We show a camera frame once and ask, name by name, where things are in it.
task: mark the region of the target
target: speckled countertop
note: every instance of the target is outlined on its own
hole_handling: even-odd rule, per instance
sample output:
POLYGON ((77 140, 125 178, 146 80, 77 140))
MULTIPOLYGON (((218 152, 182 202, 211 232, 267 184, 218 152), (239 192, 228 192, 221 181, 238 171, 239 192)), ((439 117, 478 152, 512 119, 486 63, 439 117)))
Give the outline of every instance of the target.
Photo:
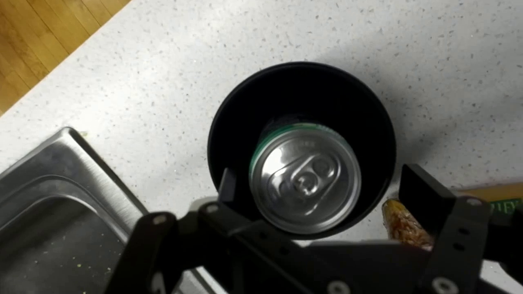
MULTIPOLYGON (((519 181, 522 14, 520 0, 133 0, 0 117, 0 170, 74 125, 149 209, 184 214, 216 194, 207 137, 225 96, 264 67, 316 60, 377 91, 399 161, 458 188, 519 181)), ((332 238, 383 238, 381 222, 332 238)))

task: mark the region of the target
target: screw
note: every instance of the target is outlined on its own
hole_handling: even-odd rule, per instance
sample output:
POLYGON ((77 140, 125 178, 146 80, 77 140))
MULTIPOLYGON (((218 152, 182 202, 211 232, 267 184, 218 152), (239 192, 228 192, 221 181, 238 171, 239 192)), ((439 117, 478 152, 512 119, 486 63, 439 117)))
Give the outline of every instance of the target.
POLYGON ((208 207, 207 207, 207 212, 208 214, 215 214, 215 212, 218 212, 220 210, 220 206, 218 204, 210 204, 208 207))
POLYGON ((476 197, 470 197, 470 199, 468 199, 468 204, 470 204, 470 206, 481 206, 483 201, 481 201, 481 199, 476 199, 476 197))
POLYGON ((332 281, 328 286, 328 292, 329 294, 350 294, 350 287, 344 281, 332 281))
POLYGON ((460 294, 457 282, 444 276, 432 279, 432 287, 437 294, 460 294))
POLYGON ((159 214, 153 219, 153 223, 159 225, 159 223, 164 223, 167 220, 167 215, 166 214, 159 214))

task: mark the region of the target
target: wooden floor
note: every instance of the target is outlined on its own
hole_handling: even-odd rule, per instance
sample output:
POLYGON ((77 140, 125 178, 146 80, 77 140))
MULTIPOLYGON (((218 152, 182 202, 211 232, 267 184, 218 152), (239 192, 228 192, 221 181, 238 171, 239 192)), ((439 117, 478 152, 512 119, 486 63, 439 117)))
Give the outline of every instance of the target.
POLYGON ((130 0, 0 0, 0 114, 130 0))

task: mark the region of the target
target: green can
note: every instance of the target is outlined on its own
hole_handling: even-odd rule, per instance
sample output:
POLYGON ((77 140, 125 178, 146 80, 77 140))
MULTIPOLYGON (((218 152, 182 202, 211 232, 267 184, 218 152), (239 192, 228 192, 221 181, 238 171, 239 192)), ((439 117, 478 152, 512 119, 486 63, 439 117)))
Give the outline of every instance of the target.
POLYGON ((341 223, 362 189, 359 158, 334 129, 287 124, 261 140, 249 183, 262 215, 275 227, 313 235, 341 223))

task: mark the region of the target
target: stainless steel sink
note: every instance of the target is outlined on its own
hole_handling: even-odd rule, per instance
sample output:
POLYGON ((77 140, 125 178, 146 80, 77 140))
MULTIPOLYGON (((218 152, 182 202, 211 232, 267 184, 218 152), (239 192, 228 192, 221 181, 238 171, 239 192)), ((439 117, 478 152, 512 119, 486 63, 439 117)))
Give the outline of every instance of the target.
POLYGON ((104 292, 146 207, 74 130, 0 174, 0 292, 104 292))

